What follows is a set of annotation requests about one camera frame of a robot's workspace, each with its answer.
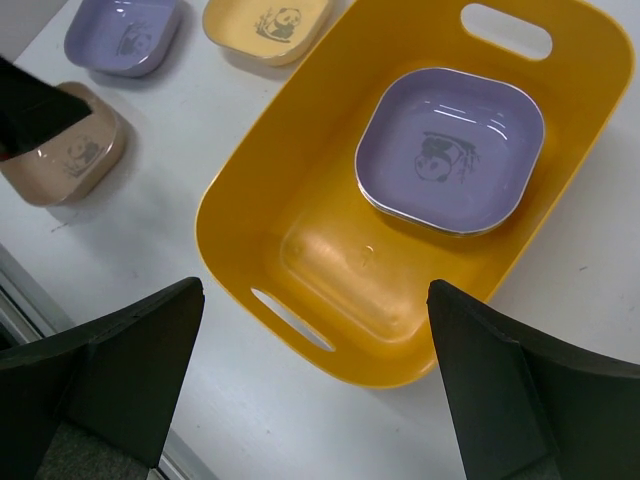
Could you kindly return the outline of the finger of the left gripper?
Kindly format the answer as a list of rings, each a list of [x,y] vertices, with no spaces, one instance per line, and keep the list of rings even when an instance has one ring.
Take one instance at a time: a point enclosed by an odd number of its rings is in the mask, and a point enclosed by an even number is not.
[[[1,159],[48,142],[91,114],[81,98],[51,86],[1,58]]]

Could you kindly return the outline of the yellow panda plate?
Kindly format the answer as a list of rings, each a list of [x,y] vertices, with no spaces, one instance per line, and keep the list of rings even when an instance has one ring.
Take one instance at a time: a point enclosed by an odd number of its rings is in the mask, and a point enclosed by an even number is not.
[[[330,0],[212,0],[202,25],[217,46],[269,66],[296,61],[332,12]]]

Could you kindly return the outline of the pink panda plate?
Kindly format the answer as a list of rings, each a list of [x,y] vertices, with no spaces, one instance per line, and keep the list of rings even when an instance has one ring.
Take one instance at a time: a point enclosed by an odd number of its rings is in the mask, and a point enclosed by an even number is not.
[[[38,148],[1,163],[4,178],[36,207],[84,198],[120,160],[127,141],[122,117],[89,87],[71,81],[59,87],[85,100],[92,114]]]

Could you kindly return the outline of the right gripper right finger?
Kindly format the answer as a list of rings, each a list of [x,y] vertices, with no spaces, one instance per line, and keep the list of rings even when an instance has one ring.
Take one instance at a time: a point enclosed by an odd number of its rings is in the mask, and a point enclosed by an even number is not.
[[[469,479],[636,479],[639,367],[510,318],[444,280],[428,315]]]

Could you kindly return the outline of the purple panda plate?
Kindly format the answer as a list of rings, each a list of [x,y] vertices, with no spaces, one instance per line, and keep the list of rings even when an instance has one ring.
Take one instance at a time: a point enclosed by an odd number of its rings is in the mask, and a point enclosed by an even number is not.
[[[546,136],[522,89],[431,67],[398,77],[358,142],[355,178],[378,210],[450,235],[485,234],[517,209]]]

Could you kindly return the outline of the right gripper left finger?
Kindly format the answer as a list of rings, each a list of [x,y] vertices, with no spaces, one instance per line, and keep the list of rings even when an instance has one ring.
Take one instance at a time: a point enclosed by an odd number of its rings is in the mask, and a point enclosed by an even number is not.
[[[1,348],[4,479],[145,479],[160,462],[204,310],[197,277]]]

